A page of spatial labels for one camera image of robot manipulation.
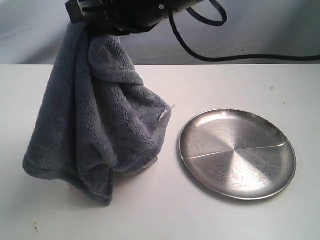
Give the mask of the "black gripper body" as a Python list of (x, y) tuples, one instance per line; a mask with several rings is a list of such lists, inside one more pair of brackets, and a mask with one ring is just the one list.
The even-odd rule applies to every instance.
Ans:
[(152, 31), (168, 18), (173, 0), (68, 0), (72, 24), (91, 35), (131, 35)]

